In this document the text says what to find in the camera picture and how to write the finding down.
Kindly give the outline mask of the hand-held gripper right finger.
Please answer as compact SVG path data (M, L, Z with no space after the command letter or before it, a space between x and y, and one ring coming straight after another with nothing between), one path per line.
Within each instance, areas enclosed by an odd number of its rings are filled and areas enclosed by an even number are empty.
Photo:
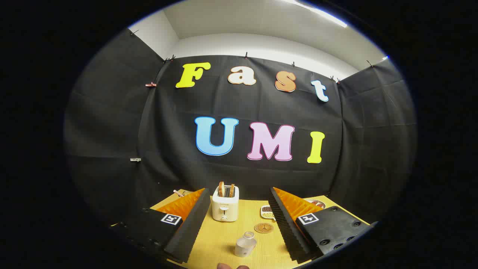
M270 188L269 205L296 262L330 256L374 227L339 206L322 209L276 187Z

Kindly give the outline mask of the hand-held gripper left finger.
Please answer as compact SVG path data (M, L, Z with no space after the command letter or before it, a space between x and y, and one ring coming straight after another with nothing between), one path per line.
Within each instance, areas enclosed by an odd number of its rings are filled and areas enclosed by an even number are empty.
M203 188L158 209L143 208L112 226L112 231L143 252L177 263L188 262L210 206Z

